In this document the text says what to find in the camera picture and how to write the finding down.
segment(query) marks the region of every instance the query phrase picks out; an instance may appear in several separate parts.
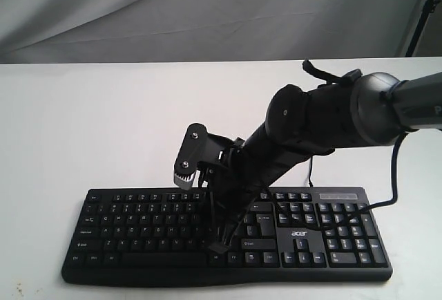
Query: black keyboard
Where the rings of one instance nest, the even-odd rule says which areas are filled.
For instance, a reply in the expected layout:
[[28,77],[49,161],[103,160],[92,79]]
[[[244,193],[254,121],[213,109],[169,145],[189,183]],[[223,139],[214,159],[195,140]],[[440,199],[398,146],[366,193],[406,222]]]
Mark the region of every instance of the black keyboard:
[[392,274],[371,212],[327,231],[368,204],[362,188],[271,188],[292,219],[261,194],[232,246],[205,249],[203,193],[177,188],[91,189],[61,274],[68,283],[186,287],[272,281],[385,281]]

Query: space bar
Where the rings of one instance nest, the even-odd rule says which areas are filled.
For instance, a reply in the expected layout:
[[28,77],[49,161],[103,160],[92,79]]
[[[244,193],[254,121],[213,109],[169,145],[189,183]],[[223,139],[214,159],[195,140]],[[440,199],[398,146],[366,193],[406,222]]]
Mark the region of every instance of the space bar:
[[203,253],[188,253],[188,254],[129,253],[129,254],[123,254],[122,265],[124,265],[126,267],[157,267],[157,268],[205,267],[206,266],[206,254],[203,254]]

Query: white table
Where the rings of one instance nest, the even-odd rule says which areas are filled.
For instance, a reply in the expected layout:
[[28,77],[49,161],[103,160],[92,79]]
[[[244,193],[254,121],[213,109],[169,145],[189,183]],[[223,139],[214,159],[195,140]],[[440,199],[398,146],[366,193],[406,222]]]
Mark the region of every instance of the white table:
[[[442,58],[314,62],[413,79]],[[399,202],[374,213],[394,272],[384,284],[277,283],[188,289],[69,285],[61,264],[88,189],[171,187],[192,122],[247,138],[273,94],[319,81],[301,62],[0,66],[0,298],[2,299],[435,299],[441,291],[442,133],[409,135],[399,154]],[[314,183],[391,196],[391,147],[318,157]],[[307,163],[277,185],[305,183]]]

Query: acer logo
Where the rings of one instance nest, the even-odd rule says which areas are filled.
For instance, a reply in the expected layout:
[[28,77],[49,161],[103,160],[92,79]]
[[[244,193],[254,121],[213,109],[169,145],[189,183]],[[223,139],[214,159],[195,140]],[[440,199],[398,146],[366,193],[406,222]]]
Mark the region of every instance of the acer logo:
[[292,231],[291,236],[305,236],[307,231]]

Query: gray fabric backdrop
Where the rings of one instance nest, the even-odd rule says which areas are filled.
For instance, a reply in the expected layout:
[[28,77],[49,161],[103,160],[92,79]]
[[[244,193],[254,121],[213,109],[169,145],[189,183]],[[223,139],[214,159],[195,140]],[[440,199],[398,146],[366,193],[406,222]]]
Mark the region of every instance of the gray fabric backdrop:
[[393,57],[422,1],[0,0],[0,62]]

